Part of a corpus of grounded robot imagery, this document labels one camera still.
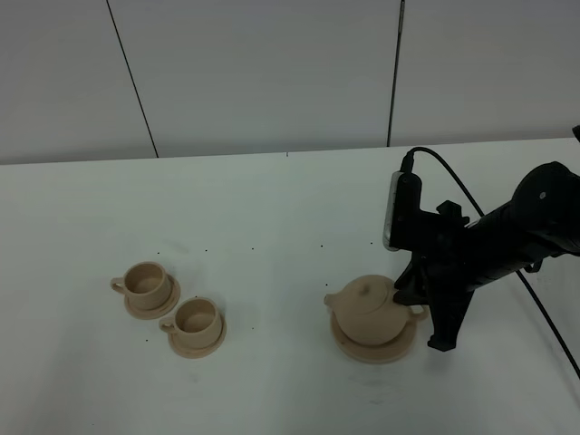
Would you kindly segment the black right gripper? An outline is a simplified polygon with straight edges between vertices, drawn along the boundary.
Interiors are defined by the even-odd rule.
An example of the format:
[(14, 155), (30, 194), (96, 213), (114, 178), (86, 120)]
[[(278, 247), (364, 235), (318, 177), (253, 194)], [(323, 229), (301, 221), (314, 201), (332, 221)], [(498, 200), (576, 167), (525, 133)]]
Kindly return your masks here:
[(441, 352), (456, 347), (472, 297), (459, 258), (468, 222), (461, 206), (448, 200), (435, 213), (420, 209), (416, 245), (405, 250), (411, 252), (411, 261), (395, 281), (394, 303), (429, 307), (433, 334), (428, 346)]

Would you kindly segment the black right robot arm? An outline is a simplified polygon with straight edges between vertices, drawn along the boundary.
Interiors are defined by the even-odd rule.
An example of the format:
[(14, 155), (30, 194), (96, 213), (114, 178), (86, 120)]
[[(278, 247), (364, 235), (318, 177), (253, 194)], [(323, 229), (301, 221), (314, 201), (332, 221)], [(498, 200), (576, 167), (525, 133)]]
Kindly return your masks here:
[(549, 256), (579, 253), (579, 178), (559, 162), (531, 170), (510, 201), (476, 221), (451, 201), (434, 213), (421, 210), (421, 187), (417, 175), (394, 173), (383, 243), (411, 252), (394, 300), (429, 307), (433, 349), (456, 347), (478, 288)]

